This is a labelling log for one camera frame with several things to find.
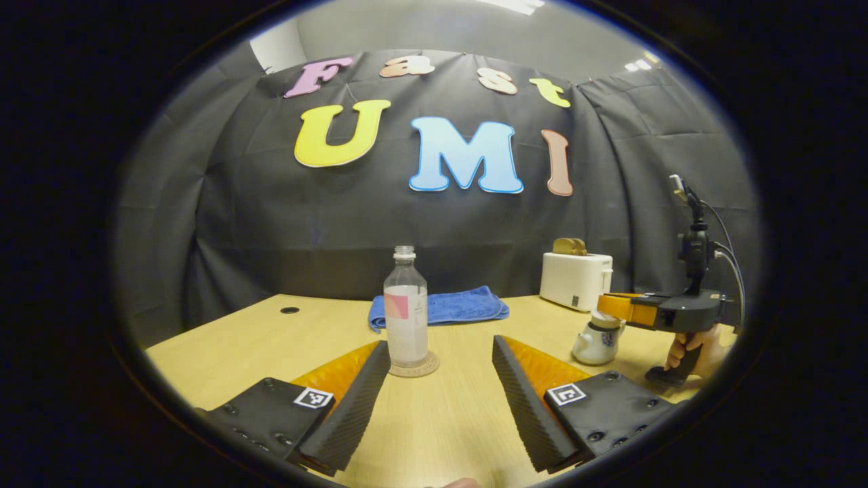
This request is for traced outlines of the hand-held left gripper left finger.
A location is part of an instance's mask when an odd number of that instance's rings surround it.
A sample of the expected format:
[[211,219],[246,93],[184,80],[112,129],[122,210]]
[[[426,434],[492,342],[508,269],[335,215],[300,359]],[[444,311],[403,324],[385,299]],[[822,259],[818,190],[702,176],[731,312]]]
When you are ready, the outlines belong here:
[[272,458],[334,476],[359,447],[391,367],[385,341],[372,341],[292,381],[272,377],[196,413],[223,434]]

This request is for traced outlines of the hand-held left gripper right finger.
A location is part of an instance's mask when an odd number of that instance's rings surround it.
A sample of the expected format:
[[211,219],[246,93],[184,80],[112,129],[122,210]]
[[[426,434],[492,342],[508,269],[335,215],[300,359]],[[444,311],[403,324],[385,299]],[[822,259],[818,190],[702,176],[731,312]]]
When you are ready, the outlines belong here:
[[493,337],[491,361],[537,472],[604,456],[675,410],[617,371],[590,375],[505,335]]

